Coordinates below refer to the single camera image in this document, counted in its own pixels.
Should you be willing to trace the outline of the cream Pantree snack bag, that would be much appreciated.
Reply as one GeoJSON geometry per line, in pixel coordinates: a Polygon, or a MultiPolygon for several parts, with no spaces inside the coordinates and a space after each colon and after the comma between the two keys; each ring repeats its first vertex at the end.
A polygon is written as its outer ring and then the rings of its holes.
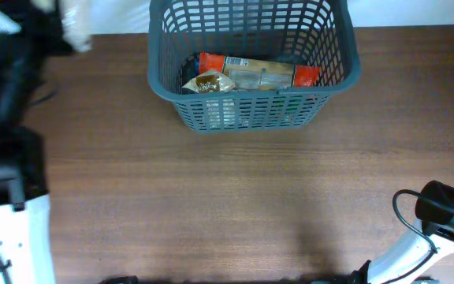
{"type": "MultiPolygon", "coordinates": [[[[230,92],[235,84],[215,69],[210,69],[188,81],[182,88],[187,92],[208,94],[211,92],[230,92]]],[[[220,129],[222,126],[233,126],[235,122],[235,110],[233,99],[207,99],[206,113],[212,129],[220,129]]]]}

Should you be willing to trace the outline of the red snack bar packet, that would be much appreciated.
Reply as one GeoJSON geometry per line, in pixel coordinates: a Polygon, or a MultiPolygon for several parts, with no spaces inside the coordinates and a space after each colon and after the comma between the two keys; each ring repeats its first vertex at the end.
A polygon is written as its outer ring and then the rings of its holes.
{"type": "Polygon", "coordinates": [[[313,87],[320,67],[229,57],[203,52],[199,55],[199,73],[216,70],[230,78],[237,89],[274,90],[313,87]]]}

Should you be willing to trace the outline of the blue white carton box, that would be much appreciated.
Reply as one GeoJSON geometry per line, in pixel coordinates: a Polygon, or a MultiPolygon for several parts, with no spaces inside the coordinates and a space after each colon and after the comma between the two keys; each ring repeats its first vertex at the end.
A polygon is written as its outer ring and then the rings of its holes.
{"type": "Polygon", "coordinates": [[[198,59],[189,60],[184,64],[181,71],[182,84],[185,85],[191,79],[199,75],[199,60],[198,59]]]}

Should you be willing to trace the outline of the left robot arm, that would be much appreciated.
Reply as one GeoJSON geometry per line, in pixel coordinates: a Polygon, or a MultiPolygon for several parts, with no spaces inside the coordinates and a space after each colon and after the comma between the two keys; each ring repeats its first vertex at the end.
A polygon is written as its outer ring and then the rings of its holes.
{"type": "Polygon", "coordinates": [[[53,283],[43,138],[22,125],[48,58],[69,55],[59,1],[0,1],[0,283],[53,283]]]}

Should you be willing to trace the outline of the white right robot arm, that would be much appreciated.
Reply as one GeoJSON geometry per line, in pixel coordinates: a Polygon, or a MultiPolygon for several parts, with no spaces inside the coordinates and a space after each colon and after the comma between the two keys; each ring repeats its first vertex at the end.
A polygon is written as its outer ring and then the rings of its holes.
{"type": "Polygon", "coordinates": [[[407,232],[383,255],[352,272],[350,283],[412,283],[439,260],[454,253],[454,187],[430,181],[416,192],[397,191],[393,211],[407,232]],[[414,196],[414,223],[401,214],[398,199],[414,196]]]}

